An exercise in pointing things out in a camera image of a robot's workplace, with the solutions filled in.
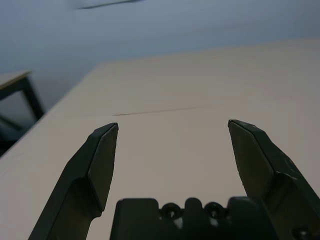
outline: table surface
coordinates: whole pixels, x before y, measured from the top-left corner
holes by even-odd
[[[96,128],[119,123],[105,212],[88,240],[109,238],[116,203],[244,196],[229,119],[265,130],[320,195],[320,39],[101,64],[0,160],[0,236],[27,239],[67,161]]]
[[[0,90],[5,89],[11,84],[25,78],[31,73],[31,71],[18,71],[18,72],[8,72],[0,74]]]

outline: black plastic mount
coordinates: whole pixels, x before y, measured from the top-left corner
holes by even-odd
[[[66,164],[29,240],[84,240],[105,210],[114,171],[118,124],[96,129]]]
[[[184,209],[152,198],[118,201],[110,240],[277,240],[259,199],[232,197],[227,208],[189,198]]]

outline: white wall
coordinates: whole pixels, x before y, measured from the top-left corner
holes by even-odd
[[[0,73],[32,70],[49,109],[99,62],[318,36],[319,10],[319,0],[139,0],[82,10],[67,0],[3,0]],[[0,102],[0,113],[31,124],[19,101]]]

